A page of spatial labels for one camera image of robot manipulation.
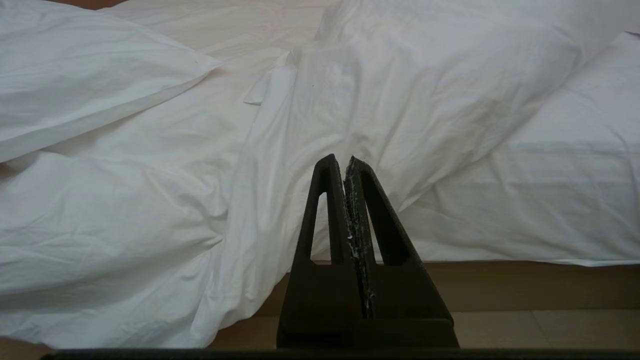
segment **black 3d-printed part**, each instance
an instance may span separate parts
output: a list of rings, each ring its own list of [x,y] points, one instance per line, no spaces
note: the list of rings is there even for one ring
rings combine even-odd
[[[277,347],[457,348],[451,314],[371,167],[352,158],[344,193],[341,185],[335,157],[318,161]],[[318,198],[324,192],[331,265],[310,260]],[[369,217],[383,264],[374,258]]]

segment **white bedsheet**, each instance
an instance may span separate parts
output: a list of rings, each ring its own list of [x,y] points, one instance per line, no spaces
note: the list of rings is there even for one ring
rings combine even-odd
[[[249,190],[234,187],[232,176],[259,107],[242,101],[277,57],[312,40],[329,2],[129,0],[102,10],[226,64],[171,101],[0,165],[2,200],[20,204],[16,218],[33,221],[14,242],[0,243],[0,335],[53,347],[201,347],[259,308],[293,249],[256,239],[255,250],[240,249],[250,256],[226,260],[227,268],[242,265],[241,282],[221,268],[229,199]],[[423,259],[640,262],[633,119],[640,70],[632,40],[619,41],[601,65],[608,76],[592,67],[580,89],[593,92],[563,90],[573,95],[567,108],[554,99],[539,124],[400,212]],[[569,117],[582,111],[601,116],[574,129]],[[291,195],[306,199],[306,191]],[[96,206],[98,193],[113,199]],[[49,230],[38,222],[55,222],[56,214],[67,219],[60,240],[71,234],[86,246],[38,241]],[[102,233],[82,232],[101,223],[109,224]],[[157,226],[141,227],[149,223]],[[297,236],[298,219],[282,225]],[[326,243],[315,243],[322,253]]]
[[[640,37],[621,34],[489,156],[402,209],[422,260],[640,262],[639,57]]]
[[[312,40],[322,8],[131,0],[104,11],[225,63],[147,111],[0,164],[0,336],[205,346],[225,297],[241,296],[234,284],[215,292],[213,275],[230,179],[259,109],[244,94],[274,59]]]

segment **floor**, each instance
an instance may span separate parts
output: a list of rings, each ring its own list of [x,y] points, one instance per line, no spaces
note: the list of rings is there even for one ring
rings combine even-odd
[[[579,348],[640,351],[640,310],[452,313],[463,348]],[[254,316],[218,333],[210,348],[275,348],[277,316]]]

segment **wooden bed frame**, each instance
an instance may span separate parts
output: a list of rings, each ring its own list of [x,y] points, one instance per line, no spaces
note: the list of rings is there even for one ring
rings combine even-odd
[[[425,267],[449,311],[640,309],[640,265],[469,261]],[[287,274],[257,315],[280,314],[288,280]]]

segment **pillowcase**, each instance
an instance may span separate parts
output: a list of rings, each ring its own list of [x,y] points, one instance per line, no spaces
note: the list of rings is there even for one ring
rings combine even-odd
[[[0,0],[0,162],[171,99],[220,61],[143,26]]]

